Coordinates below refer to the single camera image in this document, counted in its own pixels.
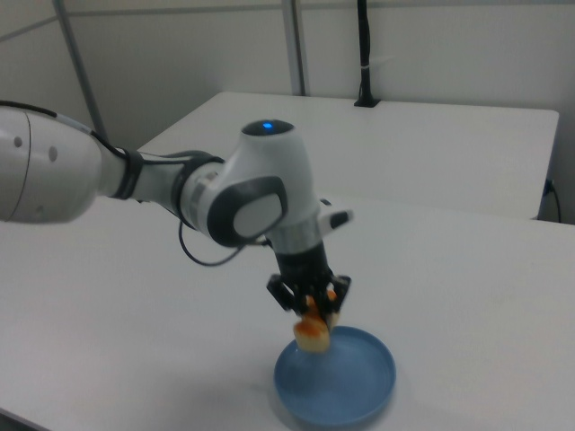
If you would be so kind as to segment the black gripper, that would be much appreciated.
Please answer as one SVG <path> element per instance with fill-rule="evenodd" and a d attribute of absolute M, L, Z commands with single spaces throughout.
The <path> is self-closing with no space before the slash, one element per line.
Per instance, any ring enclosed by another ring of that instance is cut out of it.
<path fill-rule="evenodd" d="M 322 311 L 339 313 L 349 292 L 351 278 L 332 275 L 323 244 L 295 254 L 275 255 L 280 274 L 273 274 L 267 290 L 284 311 L 304 313 L 306 296 L 322 292 Z"/>

